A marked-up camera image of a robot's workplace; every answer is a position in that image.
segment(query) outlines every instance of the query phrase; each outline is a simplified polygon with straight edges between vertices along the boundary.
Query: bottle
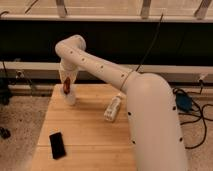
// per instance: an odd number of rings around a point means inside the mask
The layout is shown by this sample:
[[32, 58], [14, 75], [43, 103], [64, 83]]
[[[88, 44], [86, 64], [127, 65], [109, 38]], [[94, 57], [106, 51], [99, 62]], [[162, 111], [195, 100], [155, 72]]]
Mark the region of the bottle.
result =
[[121, 106], [121, 94], [113, 97], [107, 109], [104, 112], [105, 120], [114, 122]]

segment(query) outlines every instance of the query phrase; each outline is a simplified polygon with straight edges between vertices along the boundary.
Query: smartphone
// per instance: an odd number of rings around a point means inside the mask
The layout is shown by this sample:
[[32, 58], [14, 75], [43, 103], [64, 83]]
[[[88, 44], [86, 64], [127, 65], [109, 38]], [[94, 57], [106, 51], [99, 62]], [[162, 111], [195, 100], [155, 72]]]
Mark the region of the smartphone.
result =
[[62, 134], [60, 132], [57, 132], [50, 135], [49, 137], [50, 137], [53, 159], [58, 159], [60, 157], [65, 156], [66, 152], [64, 149]]

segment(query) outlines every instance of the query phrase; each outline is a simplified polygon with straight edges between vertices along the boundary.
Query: wooden tabletop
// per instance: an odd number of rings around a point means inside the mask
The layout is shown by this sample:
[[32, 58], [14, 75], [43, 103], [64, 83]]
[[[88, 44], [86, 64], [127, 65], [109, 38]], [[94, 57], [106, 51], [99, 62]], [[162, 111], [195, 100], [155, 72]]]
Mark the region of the wooden tabletop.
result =
[[[114, 123], [104, 111], [118, 90], [108, 84], [77, 84], [77, 101], [69, 106], [56, 85], [49, 103], [31, 171], [135, 171], [123, 95]], [[52, 158], [49, 135], [61, 132], [66, 156]]]

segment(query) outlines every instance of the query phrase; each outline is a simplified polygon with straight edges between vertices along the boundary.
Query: black panel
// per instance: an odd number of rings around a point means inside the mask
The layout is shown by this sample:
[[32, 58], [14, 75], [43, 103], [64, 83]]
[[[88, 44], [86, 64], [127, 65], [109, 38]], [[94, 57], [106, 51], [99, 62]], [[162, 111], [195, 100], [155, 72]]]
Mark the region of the black panel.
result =
[[[157, 23], [0, 21], [0, 55], [6, 60], [57, 62], [55, 44], [82, 35], [87, 51], [116, 63], [137, 64]], [[145, 64], [213, 66], [213, 24], [162, 23]]]

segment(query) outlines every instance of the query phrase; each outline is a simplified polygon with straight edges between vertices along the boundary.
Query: gray floor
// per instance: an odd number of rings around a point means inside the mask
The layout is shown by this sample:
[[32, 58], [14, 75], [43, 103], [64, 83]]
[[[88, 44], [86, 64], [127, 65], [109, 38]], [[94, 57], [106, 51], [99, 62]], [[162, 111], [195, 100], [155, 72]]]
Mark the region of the gray floor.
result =
[[[50, 97], [14, 96], [8, 106], [0, 107], [0, 126], [11, 131], [11, 138], [0, 138], [0, 171], [28, 171]], [[205, 111], [213, 118], [213, 107]], [[181, 121], [192, 119], [181, 117]], [[190, 171], [213, 171], [213, 122], [207, 122], [205, 143], [187, 150]], [[183, 126], [185, 144], [194, 145], [203, 136], [203, 124]]]
[[0, 170], [28, 171], [50, 97], [14, 96], [1, 106], [0, 126], [11, 137], [0, 138]]

